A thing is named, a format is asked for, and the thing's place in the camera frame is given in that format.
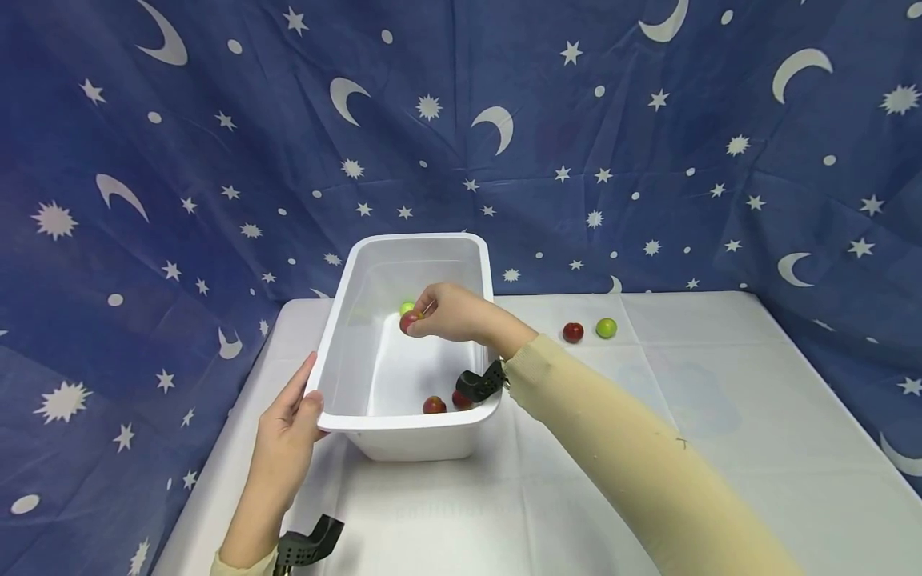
black plastic clip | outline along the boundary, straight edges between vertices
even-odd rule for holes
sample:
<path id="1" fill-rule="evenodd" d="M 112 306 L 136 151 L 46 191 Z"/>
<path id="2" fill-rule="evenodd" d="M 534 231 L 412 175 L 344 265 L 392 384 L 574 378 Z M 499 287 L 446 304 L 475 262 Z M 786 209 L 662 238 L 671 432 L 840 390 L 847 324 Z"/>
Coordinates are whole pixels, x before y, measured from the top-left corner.
<path id="1" fill-rule="evenodd" d="M 278 540 L 278 558 L 273 576 L 289 576 L 293 567 L 310 566 L 332 554 L 344 525 L 324 514 L 309 536 L 286 532 Z"/>
<path id="2" fill-rule="evenodd" d="M 495 360 L 483 376 L 478 376 L 470 370 L 461 372 L 455 384 L 455 390 L 471 402 L 477 403 L 499 392 L 505 383 L 506 373 L 502 370 L 502 361 Z"/>

small apple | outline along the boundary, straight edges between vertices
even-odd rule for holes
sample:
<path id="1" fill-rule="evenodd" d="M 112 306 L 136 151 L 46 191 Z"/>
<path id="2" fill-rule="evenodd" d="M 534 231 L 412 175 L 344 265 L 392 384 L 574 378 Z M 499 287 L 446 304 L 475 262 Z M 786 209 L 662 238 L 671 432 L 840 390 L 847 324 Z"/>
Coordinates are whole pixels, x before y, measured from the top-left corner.
<path id="1" fill-rule="evenodd" d="M 442 414 L 448 412 L 448 406 L 438 396 L 430 396 L 422 403 L 423 414 Z"/>
<path id="2" fill-rule="evenodd" d="M 583 339 L 583 325 L 578 322 L 570 322 L 563 327 L 563 339 L 570 344 L 576 344 Z"/>
<path id="3" fill-rule="evenodd" d="M 474 403 L 470 401 L 470 398 L 461 394 L 457 390 L 452 392 L 452 404 L 455 405 L 455 408 L 458 410 L 470 410 L 474 407 Z"/>

blue backdrop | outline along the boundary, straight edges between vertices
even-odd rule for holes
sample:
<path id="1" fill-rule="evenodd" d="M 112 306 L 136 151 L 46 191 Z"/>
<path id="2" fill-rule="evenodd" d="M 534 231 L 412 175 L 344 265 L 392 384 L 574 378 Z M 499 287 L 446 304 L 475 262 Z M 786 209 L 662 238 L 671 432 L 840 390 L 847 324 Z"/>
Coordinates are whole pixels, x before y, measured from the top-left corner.
<path id="1" fill-rule="evenodd" d="M 0 7 L 0 572 L 147 574 L 280 303 L 387 232 L 751 290 L 922 489 L 922 3 L 290 2 Z"/>

white plastic bin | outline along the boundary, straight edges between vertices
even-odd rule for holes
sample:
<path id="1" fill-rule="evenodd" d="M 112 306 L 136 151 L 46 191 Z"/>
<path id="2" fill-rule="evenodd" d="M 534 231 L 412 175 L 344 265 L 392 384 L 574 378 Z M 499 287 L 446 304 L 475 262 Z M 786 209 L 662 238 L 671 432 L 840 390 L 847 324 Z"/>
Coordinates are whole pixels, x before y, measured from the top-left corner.
<path id="1" fill-rule="evenodd" d="M 466 412 L 452 406 L 461 372 L 482 374 L 493 360 L 486 348 L 400 332 L 400 305 L 435 282 L 492 301 L 486 242 L 465 233 L 372 236 L 352 247 L 339 280 L 308 389 L 324 393 L 319 427 L 345 432 L 373 460 L 467 458 L 478 424 L 500 403 L 494 394 Z M 433 395 L 447 413 L 422 413 Z"/>

beige sleeve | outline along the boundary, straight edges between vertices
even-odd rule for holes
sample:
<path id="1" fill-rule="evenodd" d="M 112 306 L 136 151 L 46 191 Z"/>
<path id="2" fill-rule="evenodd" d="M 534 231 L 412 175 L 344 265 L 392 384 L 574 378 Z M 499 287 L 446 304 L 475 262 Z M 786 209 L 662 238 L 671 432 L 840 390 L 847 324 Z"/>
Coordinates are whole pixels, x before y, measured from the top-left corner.
<path id="1" fill-rule="evenodd" d="M 510 393 L 605 495 L 663 576 L 803 572 L 669 424 L 539 335 L 505 364 Z"/>
<path id="2" fill-rule="evenodd" d="M 272 570 L 276 567 L 276 557 L 278 548 L 274 548 L 265 558 L 256 562 L 250 568 L 232 568 L 224 562 L 218 552 L 215 552 L 215 560 L 211 563 L 210 576 L 272 576 Z"/>

